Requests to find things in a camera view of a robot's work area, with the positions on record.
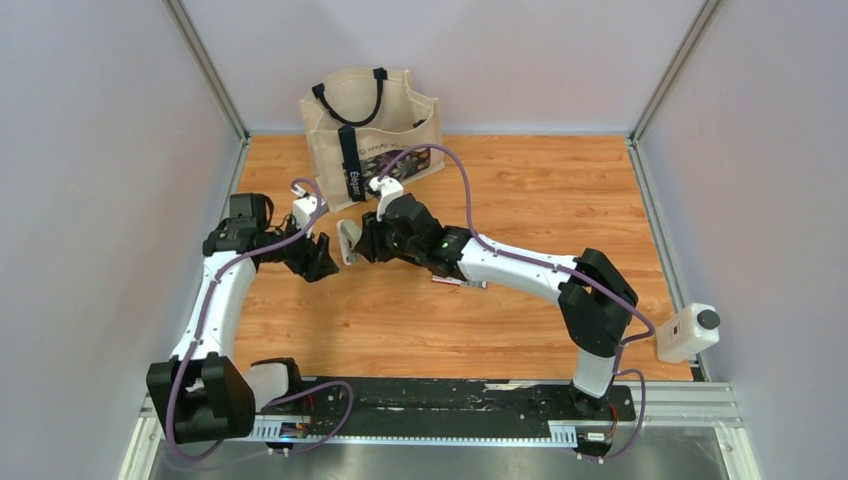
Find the bag label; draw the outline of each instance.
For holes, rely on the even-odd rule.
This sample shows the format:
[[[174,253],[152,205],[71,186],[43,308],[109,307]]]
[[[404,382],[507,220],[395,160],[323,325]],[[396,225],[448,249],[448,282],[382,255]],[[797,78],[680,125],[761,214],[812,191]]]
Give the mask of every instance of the bag label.
[[[347,184],[347,196],[355,202],[364,202],[365,185],[359,151],[356,148],[356,130],[350,125],[339,129],[339,145],[342,147],[342,168]]]

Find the wire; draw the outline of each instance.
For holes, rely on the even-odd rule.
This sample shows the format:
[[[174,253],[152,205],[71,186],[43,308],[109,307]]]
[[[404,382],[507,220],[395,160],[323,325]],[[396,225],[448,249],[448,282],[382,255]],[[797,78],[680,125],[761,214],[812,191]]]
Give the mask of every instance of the wire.
[[[283,228],[283,226],[286,224],[286,221],[287,221],[288,219],[290,219],[290,218],[291,218],[291,213],[287,213],[287,214],[283,217],[283,220],[280,222],[280,224],[279,224],[279,225],[273,225],[273,226],[274,226],[274,227],[276,227],[276,228]]]
[[[306,453],[306,452],[310,452],[312,450],[315,450],[316,448],[320,447],[321,445],[324,445],[325,443],[327,443],[331,438],[333,438],[337,433],[339,433],[339,430],[341,430],[342,427],[344,426],[345,422],[347,422],[347,418],[350,416],[350,412],[353,410],[353,387],[351,387],[350,384],[345,382],[344,380],[332,380],[332,381],[329,381],[327,383],[322,383],[321,385],[318,385],[317,387],[312,387],[308,390],[304,390],[300,393],[296,393],[294,395],[289,395],[288,397],[279,398],[277,400],[271,400],[270,402],[268,402],[267,405],[265,405],[266,407],[274,407],[274,406],[277,406],[277,405],[282,405],[284,403],[288,403],[288,402],[297,400],[298,398],[303,398],[303,397],[306,397],[308,395],[312,395],[313,393],[320,391],[320,390],[324,390],[325,388],[335,387],[335,386],[344,387],[347,390],[347,393],[348,393],[347,409],[345,409],[345,413],[344,413],[344,415],[342,415],[342,419],[339,420],[339,423],[337,423],[336,426],[333,427],[332,430],[330,430],[330,433],[328,433],[327,435],[322,437],[317,442],[310,443],[308,446],[303,447],[303,448],[298,448],[296,450],[289,450],[289,452],[288,452],[289,454],[301,454],[301,453]],[[285,453],[285,450],[275,450],[275,452]]]
[[[325,388],[330,388],[330,387],[335,387],[335,386],[341,386],[341,387],[344,387],[347,390],[348,401],[347,401],[347,408],[345,409],[344,415],[342,415],[341,420],[339,420],[339,423],[337,423],[336,426],[333,427],[333,429],[330,431],[330,433],[328,433],[326,436],[322,437],[320,440],[318,440],[314,443],[308,444],[308,446],[306,446],[306,447],[299,448],[299,449],[296,449],[296,450],[294,450],[294,449],[289,450],[288,452],[286,452],[285,449],[283,449],[283,450],[273,450],[274,453],[281,453],[281,454],[288,453],[290,455],[306,453],[306,452],[315,450],[316,448],[320,447],[321,445],[324,445],[331,438],[333,438],[339,432],[339,430],[342,429],[344,424],[347,422],[348,417],[350,417],[351,411],[353,411],[353,387],[349,383],[345,382],[344,380],[332,380],[332,381],[329,381],[327,383],[322,383],[321,385],[312,387],[308,390],[304,390],[300,393],[297,393],[297,394],[294,394],[294,395],[289,395],[288,397],[282,397],[282,398],[278,398],[278,399],[275,399],[275,400],[271,400],[270,402],[268,402],[265,405],[265,407],[263,407],[263,408],[274,407],[274,406],[277,406],[277,405],[282,405],[284,403],[293,402],[293,401],[295,401],[299,398],[309,398],[310,403],[312,403],[312,405],[314,407],[315,403],[314,403],[314,400],[312,399],[312,394],[315,393],[315,392],[318,392],[320,390],[324,390]],[[302,432],[300,432],[296,429],[291,429],[291,430],[284,431],[284,433],[294,434],[294,433],[302,433]],[[271,452],[271,450],[268,450],[268,451],[263,450],[263,451],[259,451],[259,452],[252,452],[252,453],[248,453],[248,454],[246,454],[242,457],[236,458],[234,460],[230,460],[226,463],[222,463],[220,465],[208,466],[208,467],[198,467],[198,466],[195,465],[195,466],[192,466],[190,468],[186,468],[186,467],[183,467],[183,466],[175,465],[173,462],[171,462],[171,460],[167,456],[163,456],[162,461],[165,463],[165,465],[167,465],[172,470],[177,470],[177,471],[180,471],[180,472],[189,472],[189,471],[191,471],[191,472],[207,472],[207,471],[217,470],[219,468],[224,468],[224,467],[227,467],[227,466],[239,464],[239,463],[245,462],[247,460],[253,460],[254,458],[259,458],[259,457],[265,456],[270,452]]]
[[[305,183],[312,188],[312,190],[315,192],[315,197],[318,200],[318,206],[320,207],[321,202],[323,201],[323,197],[321,196],[321,189],[318,188],[318,185],[308,178],[299,177],[292,180],[291,186],[292,188],[294,188],[300,183]],[[174,454],[184,462],[200,462],[208,458],[209,455],[212,455],[212,453],[215,452],[215,450],[217,450],[218,447],[220,447],[223,443],[223,440],[218,440],[206,451],[197,455],[189,455],[180,450],[180,447],[177,445],[176,436],[174,435],[174,413],[177,407],[177,397],[179,396],[180,388],[183,382],[183,378],[185,377],[185,372],[188,368],[188,364],[191,361],[191,357],[194,355],[194,351],[197,349],[197,345],[200,342],[200,338],[203,336],[203,327],[206,324],[206,318],[209,314],[209,306],[212,303],[212,295],[215,293],[215,288],[218,286],[218,284],[221,283],[221,278],[224,276],[224,274],[227,273],[230,268],[233,267],[233,265],[241,262],[242,260],[246,260],[257,255],[262,255],[264,253],[284,248],[287,245],[290,245],[291,243],[299,240],[301,237],[306,235],[306,232],[308,232],[309,229],[312,228],[313,225],[315,225],[315,222],[318,221],[318,218],[321,216],[321,210],[321,208],[316,208],[315,212],[313,212],[312,216],[309,218],[309,222],[307,222],[307,224],[302,229],[298,230],[298,232],[292,235],[291,237],[281,242],[273,243],[262,248],[257,248],[255,250],[245,252],[233,258],[229,262],[225,263],[224,266],[222,266],[215,274],[214,278],[209,281],[209,288],[206,290],[206,295],[203,297],[203,303],[200,306],[200,314],[198,315],[197,319],[197,327],[195,328],[194,332],[194,340],[192,340],[189,344],[188,349],[186,350],[186,353],[185,355],[183,355],[183,359],[180,362],[180,366],[179,368],[177,368],[177,374],[174,377],[173,385],[171,386],[171,393],[168,397],[168,407],[165,413],[165,439],[167,440],[168,445],[171,446],[171,450],[174,452]]]
[[[610,403],[610,411],[612,412],[612,428],[610,428],[610,441],[615,436],[615,429],[618,427],[618,409]]]
[[[625,447],[620,452],[618,452],[614,455],[607,456],[605,458],[612,460],[614,458],[619,457],[620,455],[622,455],[624,452],[626,452],[630,448],[633,441],[636,439],[636,437],[639,436],[639,433],[642,429],[642,421],[644,420],[644,417],[645,417],[645,395],[646,395],[647,392],[645,390],[646,389],[645,377],[644,377],[644,375],[642,375],[642,372],[640,372],[639,370],[637,370],[635,368],[631,368],[631,369],[625,370],[623,372],[619,372],[618,367],[621,364],[621,356],[624,353],[624,347],[626,347],[629,343],[635,342],[636,340],[641,340],[643,338],[651,337],[656,332],[656,329],[654,328],[654,324],[651,323],[650,320],[648,320],[648,317],[646,317],[644,314],[642,314],[642,312],[637,310],[636,307],[634,307],[633,305],[628,303],[625,299],[616,295],[614,292],[612,292],[611,290],[609,290],[605,286],[601,285],[598,281],[596,281],[595,279],[589,277],[588,275],[586,275],[582,272],[579,272],[577,270],[574,270],[572,268],[568,268],[568,267],[565,267],[565,266],[562,266],[562,265],[557,265],[557,264],[552,263],[552,262],[546,262],[544,260],[538,260],[536,258],[521,255],[521,254],[518,254],[518,253],[509,252],[509,251],[506,251],[506,250],[498,250],[495,247],[486,243],[480,237],[480,234],[477,233],[477,230],[474,229],[474,222],[473,222],[473,219],[472,219],[472,216],[471,216],[471,183],[468,180],[468,172],[465,170],[465,166],[462,164],[462,161],[460,161],[459,156],[457,156],[457,154],[454,153],[449,148],[447,148],[443,145],[437,145],[437,144],[434,144],[434,143],[422,143],[422,144],[419,144],[419,145],[413,145],[413,146],[407,148],[406,150],[400,152],[399,154],[397,154],[395,156],[395,158],[393,158],[392,161],[389,162],[388,165],[386,165],[386,167],[383,169],[383,171],[380,172],[380,176],[377,177],[377,179],[382,180],[383,178],[385,178],[386,175],[389,174],[389,172],[392,170],[392,168],[394,168],[395,164],[401,158],[405,158],[407,155],[412,153],[414,150],[419,150],[419,149],[422,149],[422,148],[432,148],[432,149],[444,152],[449,157],[451,157],[451,159],[454,161],[454,163],[456,163],[456,166],[459,169],[459,173],[462,175],[462,183],[465,187],[465,218],[466,218],[466,221],[468,222],[468,231],[471,233],[471,236],[474,238],[474,240],[476,240],[477,243],[480,244],[480,246],[482,246],[484,249],[486,249],[486,250],[488,250],[488,251],[490,251],[490,252],[492,252],[496,255],[502,255],[504,257],[511,258],[513,260],[518,260],[518,261],[521,261],[521,262],[524,262],[524,263],[529,263],[531,265],[536,265],[536,266],[540,266],[540,267],[544,267],[544,268],[549,268],[549,269],[552,269],[552,270],[557,270],[557,271],[560,271],[560,272],[563,272],[563,273],[567,273],[571,276],[577,277],[578,279],[580,279],[584,283],[590,285],[592,288],[603,293],[606,297],[608,297],[610,300],[614,301],[619,306],[621,306],[622,308],[627,310],[630,314],[634,315],[648,329],[646,332],[631,335],[631,336],[623,339],[618,344],[618,351],[616,352],[615,361],[613,362],[612,371],[613,371],[614,376],[621,376],[621,375],[628,375],[628,374],[631,374],[631,373],[635,373],[635,374],[639,375],[639,379],[640,379],[640,383],[641,383],[641,387],[642,387],[642,405],[640,407],[639,420],[636,423],[636,432],[633,434],[633,436],[630,438],[630,441],[627,443],[627,445],[625,445]]]
[[[307,425],[307,424],[306,424],[306,417],[303,415],[303,409],[305,409],[305,408],[306,408],[306,405],[308,405],[308,404],[309,404],[309,400],[307,400],[306,398],[303,398],[302,400],[303,400],[303,401],[302,401],[302,402],[300,402],[300,408],[301,408],[301,412],[300,412],[300,423],[299,423],[299,424],[297,424],[297,428],[305,427],[305,426]]]
[[[645,385],[645,376],[642,375],[642,372],[636,368],[628,368],[627,370],[618,372],[615,374],[616,377],[622,377],[624,375],[635,374],[639,376],[639,387],[642,390],[642,400],[639,402],[639,417],[636,419],[636,429],[633,432],[633,436],[627,440],[627,443],[621,450],[613,453],[612,455],[605,455],[604,457],[593,457],[591,455],[586,455],[590,461],[595,463],[608,462],[611,460],[615,460],[616,458],[620,458],[628,450],[633,446],[633,443],[636,441],[636,438],[642,433],[642,424],[645,421],[645,396],[647,395],[647,385]]]
[[[312,405],[312,411],[309,414],[309,429],[311,430],[315,426],[315,400],[312,398],[312,395],[306,398],[309,399],[309,404]]]

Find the black strap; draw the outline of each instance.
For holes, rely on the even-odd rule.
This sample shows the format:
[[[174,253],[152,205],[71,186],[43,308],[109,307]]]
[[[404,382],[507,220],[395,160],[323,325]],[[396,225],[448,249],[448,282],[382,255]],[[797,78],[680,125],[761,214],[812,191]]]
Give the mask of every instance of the black strap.
[[[266,225],[263,228],[263,230],[264,230],[265,228],[268,228],[269,226],[271,226],[271,221],[274,220],[274,201],[271,200],[271,197],[269,197],[268,195],[262,195],[262,196],[264,197],[264,200],[265,200],[265,206],[268,209],[268,211],[267,211],[267,213],[268,213],[268,219],[267,219],[268,225]]]
[[[365,185],[363,183],[365,183],[365,178],[362,177],[362,164],[359,163],[359,150],[356,147],[356,130],[350,125],[340,128],[339,144],[342,147],[342,167],[345,171],[347,195],[355,202],[364,202]]]
[[[374,117],[377,116],[377,112],[380,111],[380,104],[383,103],[383,80],[389,79],[389,74],[386,72],[385,68],[375,68],[374,69],[374,78],[377,80],[377,103],[374,105],[374,111],[371,112],[371,115],[368,115],[368,118],[362,120],[361,122],[352,122],[350,120],[345,119],[341,115],[338,114],[333,107],[330,106],[329,102],[327,102],[326,97],[324,97],[324,84],[319,83],[312,87],[312,93],[315,95],[315,98],[321,101],[321,105],[324,105],[324,108],[327,109],[327,112],[330,113],[330,116],[335,118],[336,120],[344,123],[345,125],[350,125],[351,127],[364,127],[371,123],[374,120]]]

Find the enclosure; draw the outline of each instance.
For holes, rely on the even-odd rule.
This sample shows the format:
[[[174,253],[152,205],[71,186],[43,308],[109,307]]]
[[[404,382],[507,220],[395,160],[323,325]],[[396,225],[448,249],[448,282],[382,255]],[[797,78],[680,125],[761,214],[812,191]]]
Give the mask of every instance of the enclosure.
[[[846,19],[834,0],[9,3],[4,477],[838,478]],[[690,302],[721,313],[721,341],[688,363],[660,362],[653,340],[628,347],[623,366],[648,382],[643,402],[635,377],[616,380],[646,407],[627,455],[341,431],[311,455],[233,463],[265,449],[254,432],[224,443],[209,460],[221,469],[164,463],[145,375],[185,330],[201,242],[233,192],[291,200],[291,178],[310,174],[298,100],[349,66],[409,69],[440,98],[493,238],[607,251],[657,324]],[[464,224],[453,166],[408,188]],[[318,378],[568,384],[577,351],[552,306],[410,268],[306,286],[263,267],[236,366],[291,356]]]

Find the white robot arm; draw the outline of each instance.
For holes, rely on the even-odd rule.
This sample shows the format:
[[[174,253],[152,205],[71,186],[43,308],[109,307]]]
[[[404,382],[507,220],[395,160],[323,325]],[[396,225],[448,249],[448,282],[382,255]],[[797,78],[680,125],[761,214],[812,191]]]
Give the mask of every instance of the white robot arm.
[[[372,263],[399,258],[441,277],[499,283],[558,305],[579,349],[572,386],[587,401],[603,404],[597,400],[612,382],[631,314],[563,271],[579,271],[635,307],[636,293],[603,253],[586,249],[579,257],[548,255],[502,245],[485,235],[475,238],[467,228],[442,226],[390,177],[375,177],[369,187],[380,200],[375,212],[363,215],[362,229],[350,220],[337,226],[346,263],[358,255]]]
[[[319,207],[304,190],[294,191],[291,215],[283,225],[271,228],[274,205],[265,195],[237,194],[230,197],[230,214],[203,242],[200,291],[182,338],[167,362],[150,365],[147,387],[164,426],[167,405],[178,378],[179,364],[191,351],[185,375],[180,380],[174,409],[177,443],[221,440],[250,433],[256,412],[289,390],[299,377],[292,359],[271,359],[254,364],[241,375],[230,358],[236,327],[247,290],[259,265],[284,262],[291,271],[314,282],[339,271],[329,255],[329,237],[317,240],[311,229],[282,248],[243,258],[245,252],[269,247],[293,237],[304,228]],[[191,350],[189,346],[196,342]]]

